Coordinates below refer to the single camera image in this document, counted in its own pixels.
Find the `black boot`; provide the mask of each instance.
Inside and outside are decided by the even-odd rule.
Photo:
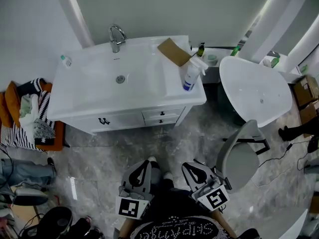
[[[278,134],[279,134],[279,136],[281,137],[281,139],[282,139],[283,141],[289,141],[289,139],[288,139],[288,137],[287,137],[287,129],[288,129],[288,127],[285,126],[285,127],[284,127],[284,130],[282,130],[281,128],[278,130]]]
[[[318,140],[319,140],[319,135],[316,134],[314,135],[311,140],[309,141],[307,152],[312,153],[318,149]]]

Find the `shampoo bowl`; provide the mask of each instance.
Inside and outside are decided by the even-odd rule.
[[[220,62],[219,74],[231,105],[244,121],[256,120],[263,127],[292,107],[290,88],[275,69],[228,56]]]

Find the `cardboard piece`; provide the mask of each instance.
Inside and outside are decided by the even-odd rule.
[[[316,192],[311,201],[309,212],[319,214],[319,196],[316,194]]]
[[[299,111],[301,124],[305,124],[312,120],[319,114],[319,101],[315,101],[310,103],[306,108]],[[307,138],[311,136],[311,134],[304,133],[304,137]]]
[[[179,48],[170,38],[162,42],[158,49],[177,66],[184,65],[191,58],[191,55]]]
[[[316,79],[309,75],[294,85],[294,92],[299,107],[304,107],[319,98],[319,87]]]

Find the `drain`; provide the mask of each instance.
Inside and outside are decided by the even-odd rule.
[[[125,81],[125,77],[124,77],[123,75],[120,75],[120,76],[116,77],[116,82],[117,82],[118,84],[121,84],[121,83],[123,83],[124,81]]]

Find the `bottle cap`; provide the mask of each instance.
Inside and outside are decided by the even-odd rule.
[[[194,67],[200,70],[203,75],[205,75],[205,70],[208,68],[208,65],[205,62],[203,62],[198,57],[191,57],[189,61],[193,64]]]

